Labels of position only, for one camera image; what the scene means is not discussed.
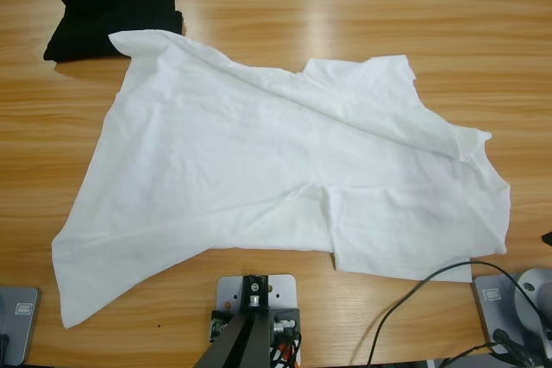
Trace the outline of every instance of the t-shirt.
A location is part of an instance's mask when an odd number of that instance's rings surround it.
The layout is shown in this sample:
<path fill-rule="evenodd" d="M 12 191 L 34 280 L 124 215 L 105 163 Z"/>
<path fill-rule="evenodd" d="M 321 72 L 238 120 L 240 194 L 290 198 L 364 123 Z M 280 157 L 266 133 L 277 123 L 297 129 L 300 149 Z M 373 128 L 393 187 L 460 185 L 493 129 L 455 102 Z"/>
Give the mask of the t-shirt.
<path fill-rule="evenodd" d="M 405 56 L 292 73 L 159 30 L 110 39 L 132 61 L 53 241 L 66 327 L 210 248 L 329 252 L 338 271 L 411 279 L 505 252 L 491 135 L 426 109 Z"/>

